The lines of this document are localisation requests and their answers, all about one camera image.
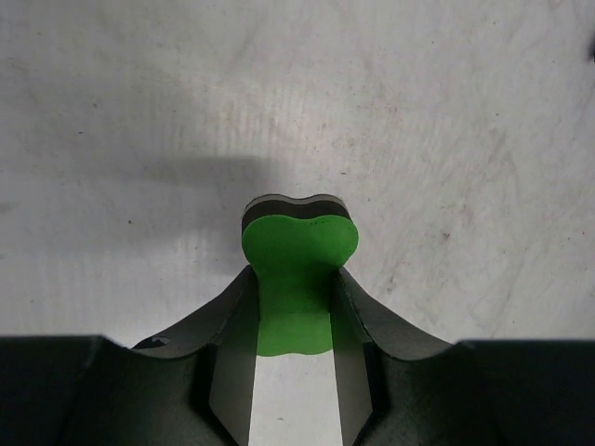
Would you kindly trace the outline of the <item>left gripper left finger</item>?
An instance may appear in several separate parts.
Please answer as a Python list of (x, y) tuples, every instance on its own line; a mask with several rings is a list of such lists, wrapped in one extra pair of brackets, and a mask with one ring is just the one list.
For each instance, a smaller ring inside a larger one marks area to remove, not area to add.
[(251, 268), (133, 348), (101, 335), (5, 336), (1, 441), (246, 445), (257, 343)]

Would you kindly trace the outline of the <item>green bone-shaped eraser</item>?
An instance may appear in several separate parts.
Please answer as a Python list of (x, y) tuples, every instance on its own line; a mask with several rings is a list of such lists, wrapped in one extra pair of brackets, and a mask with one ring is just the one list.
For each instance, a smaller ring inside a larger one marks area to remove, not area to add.
[(258, 279), (259, 356), (331, 350), (332, 281), (358, 242), (348, 207), (336, 196), (271, 193), (248, 203), (242, 249)]

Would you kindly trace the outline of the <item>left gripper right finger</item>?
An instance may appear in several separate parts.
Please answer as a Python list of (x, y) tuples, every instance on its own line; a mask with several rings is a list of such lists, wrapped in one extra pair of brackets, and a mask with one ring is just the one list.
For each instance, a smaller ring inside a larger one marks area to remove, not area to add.
[(447, 343), (398, 316), (346, 270), (330, 304), (347, 445), (590, 445), (587, 340)]

